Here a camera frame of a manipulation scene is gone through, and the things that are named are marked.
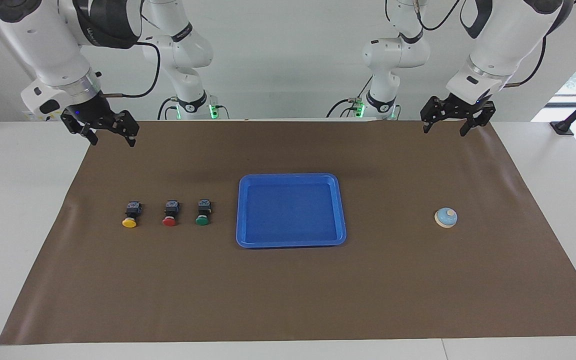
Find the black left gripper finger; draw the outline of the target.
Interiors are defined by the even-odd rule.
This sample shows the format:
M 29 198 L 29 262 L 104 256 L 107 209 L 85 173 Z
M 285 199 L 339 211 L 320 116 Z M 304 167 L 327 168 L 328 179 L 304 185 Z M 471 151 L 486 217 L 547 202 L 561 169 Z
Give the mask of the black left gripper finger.
M 495 112 L 496 107 L 493 102 L 486 102 L 477 111 L 472 109 L 466 111 L 465 121 L 460 128 L 460 136 L 465 137 L 471 129 L 486 126 Z
M 432 96 L 420 110 L 420 120 L 423 123 L 423 132 L 428 133 L 432 126 L 444 120 L 443 102 L 438 96 Z

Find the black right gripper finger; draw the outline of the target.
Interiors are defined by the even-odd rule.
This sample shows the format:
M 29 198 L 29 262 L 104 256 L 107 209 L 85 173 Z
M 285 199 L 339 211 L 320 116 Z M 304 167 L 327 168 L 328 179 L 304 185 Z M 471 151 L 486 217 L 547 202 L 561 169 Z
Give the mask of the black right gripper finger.
M 140 129 L 139 123 L 135 121 L 129 111 L 121 111 L 112 114 L 110 132 L 122 136 L 128 146 L 133 148 L 137 143 L 137 135 Z
M 69 133 L 82 136 L 87 139 L 92 146 L 96 146 L 98 143 L 98 137 L 96 133 L 90 129 L 89 123 L 82 125 L 74 116 L 61 116 L 61 121 L 66 126 Z

